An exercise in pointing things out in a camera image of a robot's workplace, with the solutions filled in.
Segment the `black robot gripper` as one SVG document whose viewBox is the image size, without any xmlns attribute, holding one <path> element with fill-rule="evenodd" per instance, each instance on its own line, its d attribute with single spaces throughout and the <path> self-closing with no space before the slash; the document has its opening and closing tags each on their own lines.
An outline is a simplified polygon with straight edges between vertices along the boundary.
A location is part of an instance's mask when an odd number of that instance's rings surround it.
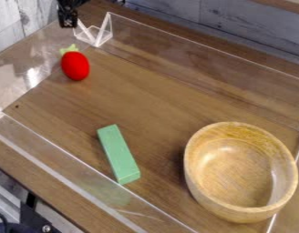
<svg viewBox="0 0 299 233">
<path fill-rule="evenodd" d="M 59 3 L 59 22 L 62 28 L 76 28 L 78 11 L 75 8 L 82 6 L 90 0 L 58 0 Z"/>
</svg>

